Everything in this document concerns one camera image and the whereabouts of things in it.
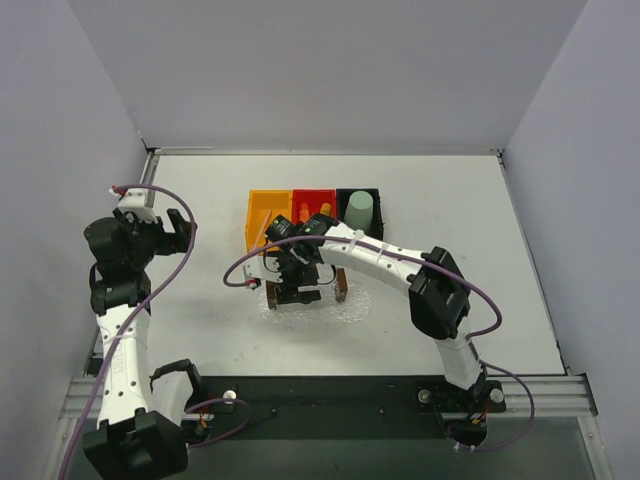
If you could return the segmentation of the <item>clear toothbrush holder brown ends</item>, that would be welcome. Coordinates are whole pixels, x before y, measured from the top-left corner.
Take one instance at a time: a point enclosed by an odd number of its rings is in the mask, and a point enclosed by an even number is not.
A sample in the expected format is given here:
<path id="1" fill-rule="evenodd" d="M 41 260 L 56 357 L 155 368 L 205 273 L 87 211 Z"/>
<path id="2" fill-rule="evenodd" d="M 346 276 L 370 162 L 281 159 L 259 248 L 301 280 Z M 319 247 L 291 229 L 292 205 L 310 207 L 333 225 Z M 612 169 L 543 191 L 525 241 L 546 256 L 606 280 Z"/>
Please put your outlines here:
<path id="1" fill-rule="evenodd" d="M 321 298 L 320 301 L 337 302 L 335 300 L 335 292 L 334 292 L 336 269 L 337 269 L 337 267 L 332 266 L 330 268 L 329 279 L 328 280 L 322 280 L 320 278 L 319 269 L 317 268 L 318 274 L 319 274 L 319 290 L 320 290 L 321 295 L 322 295 L 322 298 Z"/>

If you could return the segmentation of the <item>mint green cup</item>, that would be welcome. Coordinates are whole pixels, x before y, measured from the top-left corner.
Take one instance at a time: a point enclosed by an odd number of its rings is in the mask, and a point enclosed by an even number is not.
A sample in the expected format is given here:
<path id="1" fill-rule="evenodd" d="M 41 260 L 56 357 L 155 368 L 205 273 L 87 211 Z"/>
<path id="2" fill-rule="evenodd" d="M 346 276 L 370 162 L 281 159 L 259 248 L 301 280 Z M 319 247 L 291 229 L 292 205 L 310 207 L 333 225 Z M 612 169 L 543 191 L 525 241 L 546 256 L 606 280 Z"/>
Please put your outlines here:
<path id="1" fill-rule="evenodd" d="M 364 190 L 355 191 L 348 199 L 344 223 L 353 230 L 368 232 L 373 220 L 373 211 L 373 196 Z"/>

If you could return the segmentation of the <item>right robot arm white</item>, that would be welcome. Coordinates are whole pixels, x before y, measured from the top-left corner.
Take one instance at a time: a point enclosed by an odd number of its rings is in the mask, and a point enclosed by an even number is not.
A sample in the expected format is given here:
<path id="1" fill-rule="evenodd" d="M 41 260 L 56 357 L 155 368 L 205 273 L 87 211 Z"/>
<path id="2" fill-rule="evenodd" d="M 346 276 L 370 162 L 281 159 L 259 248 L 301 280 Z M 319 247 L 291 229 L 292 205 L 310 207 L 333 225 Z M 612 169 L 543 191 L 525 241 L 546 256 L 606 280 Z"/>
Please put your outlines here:
<path id="1" fill-rule="evenodd" d="M 444 379 L 464 392 L 474 410 L 504 402 L 502 390 L 488 383 L 487 367 L 473 344 L 475 337 L 496 330 L 502 315 L 496 314 L 491 327 L 469 330 L 465 319 L 471 309 L 470 294 L 488 296 L 464 279 L 447 250 L 404 249 L 323 214 L 298 224 L 279 215 L 266 228 L 265 237 L 270 246 L 278 248 L 278 286 L 296 286 L 324 264 L 335 270 L 353 270 L 396 289 L 408 299 L 413 326 L 434 340 Z"/>

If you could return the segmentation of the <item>black plastic bin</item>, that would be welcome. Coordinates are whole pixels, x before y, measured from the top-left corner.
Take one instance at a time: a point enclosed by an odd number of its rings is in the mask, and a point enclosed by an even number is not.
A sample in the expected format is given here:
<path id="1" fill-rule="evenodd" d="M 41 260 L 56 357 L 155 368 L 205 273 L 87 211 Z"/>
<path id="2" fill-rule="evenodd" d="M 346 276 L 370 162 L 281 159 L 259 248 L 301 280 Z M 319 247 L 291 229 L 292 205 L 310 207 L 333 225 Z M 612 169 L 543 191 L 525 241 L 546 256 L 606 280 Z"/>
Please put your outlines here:
<path id="1" fill-rule="evenodd" d="M 353 230 L 384 239 L 380 192 L 376 188 L 337 189 L 337 218 Z"/>

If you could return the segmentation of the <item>yellow toothpaste tube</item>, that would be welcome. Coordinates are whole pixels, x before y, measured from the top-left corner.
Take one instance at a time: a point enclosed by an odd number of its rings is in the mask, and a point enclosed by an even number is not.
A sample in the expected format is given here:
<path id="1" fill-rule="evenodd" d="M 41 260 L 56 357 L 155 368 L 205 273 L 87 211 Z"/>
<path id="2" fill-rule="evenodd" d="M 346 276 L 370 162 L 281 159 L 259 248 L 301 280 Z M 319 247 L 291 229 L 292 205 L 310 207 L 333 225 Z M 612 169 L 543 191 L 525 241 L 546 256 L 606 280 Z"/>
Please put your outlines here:
<path id="1" fill-rule="evenodd" d="M 323 203 L 320 209 L 320 213 L 326 216 L 330 216 L 332 211 L 332 206 L 330 203 Z"/>

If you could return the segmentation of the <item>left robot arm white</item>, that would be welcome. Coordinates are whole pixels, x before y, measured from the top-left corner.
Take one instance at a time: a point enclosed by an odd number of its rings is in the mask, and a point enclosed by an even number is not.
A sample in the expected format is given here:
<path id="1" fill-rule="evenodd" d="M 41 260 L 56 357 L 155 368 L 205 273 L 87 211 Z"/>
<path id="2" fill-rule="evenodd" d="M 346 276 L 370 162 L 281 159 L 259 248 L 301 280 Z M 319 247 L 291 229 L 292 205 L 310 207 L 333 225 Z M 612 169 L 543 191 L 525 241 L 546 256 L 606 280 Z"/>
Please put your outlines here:
<path id="1" fill-rule="evenodd" d="M 180 211 L 161 218 L 128 207 L 92 222 L 84 238 L 95 258 L 91 308 L 103 346 L 103 387 L 97 427 L 83 436 L 83 453 L 103 479 L 164 479 L 187 467 L 177 420 L 161 413 L 148 374 L 151 281 L 145 269 L 157 255 L 186 253 L 192 224 Z"/>

